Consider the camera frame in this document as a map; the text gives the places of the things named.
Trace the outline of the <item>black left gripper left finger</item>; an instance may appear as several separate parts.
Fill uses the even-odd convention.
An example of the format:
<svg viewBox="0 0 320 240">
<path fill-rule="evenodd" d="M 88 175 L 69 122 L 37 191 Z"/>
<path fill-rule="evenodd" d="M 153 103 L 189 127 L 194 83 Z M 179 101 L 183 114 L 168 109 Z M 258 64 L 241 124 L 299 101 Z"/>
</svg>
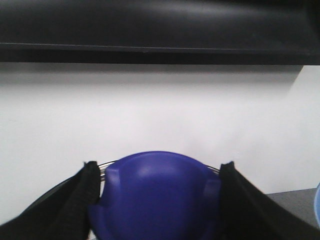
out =
<svg viewBox="0 0 320 240">
<path fill-rule="evenodd" d="M 56 185 L 14 219 L 0 226 L 2 240 L 86 240 L 88 207 L 100 197 L 101 172 L 95 161 Z"/>
</svg>

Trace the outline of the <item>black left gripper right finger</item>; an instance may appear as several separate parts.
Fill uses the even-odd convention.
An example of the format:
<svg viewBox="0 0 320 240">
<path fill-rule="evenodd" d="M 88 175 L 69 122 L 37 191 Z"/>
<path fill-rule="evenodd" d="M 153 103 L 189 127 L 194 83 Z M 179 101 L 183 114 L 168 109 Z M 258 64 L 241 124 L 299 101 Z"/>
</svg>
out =
<svg viewBox="0 0 320 240">
<path fill-rule="evenodd" d="M 236 168 L 222 164 L 220 214 L 228 240 L 318 240 L 320 231 L 257 189 Z"/>
</svg>

